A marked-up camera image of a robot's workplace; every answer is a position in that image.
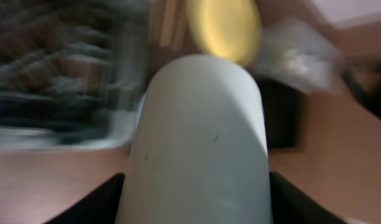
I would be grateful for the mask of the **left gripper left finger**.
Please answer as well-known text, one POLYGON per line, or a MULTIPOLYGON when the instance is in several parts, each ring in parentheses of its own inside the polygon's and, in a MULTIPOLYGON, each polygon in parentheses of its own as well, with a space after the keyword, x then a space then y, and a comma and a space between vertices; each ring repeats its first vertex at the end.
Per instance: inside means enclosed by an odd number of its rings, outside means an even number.
POLYGON ((124 181, 124 173, 115 174, 45 224, 114 224, 124 181))

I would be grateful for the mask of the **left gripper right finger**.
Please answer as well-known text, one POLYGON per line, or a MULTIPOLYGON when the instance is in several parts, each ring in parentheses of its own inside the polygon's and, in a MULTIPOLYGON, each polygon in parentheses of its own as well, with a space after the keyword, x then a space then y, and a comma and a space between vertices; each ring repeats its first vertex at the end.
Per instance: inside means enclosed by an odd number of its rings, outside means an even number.
POLYGON ((277 172, 270 172, 274 224, 346 224, 277 172))

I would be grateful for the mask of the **white cup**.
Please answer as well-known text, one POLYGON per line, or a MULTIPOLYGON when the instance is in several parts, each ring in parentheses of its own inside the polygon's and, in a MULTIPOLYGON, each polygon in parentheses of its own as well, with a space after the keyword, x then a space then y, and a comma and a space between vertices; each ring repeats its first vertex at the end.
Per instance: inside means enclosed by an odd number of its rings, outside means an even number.
POLYGON ((261 94, 229 60, 188 55, 148 86, 117 223, 269 223, 261 94))

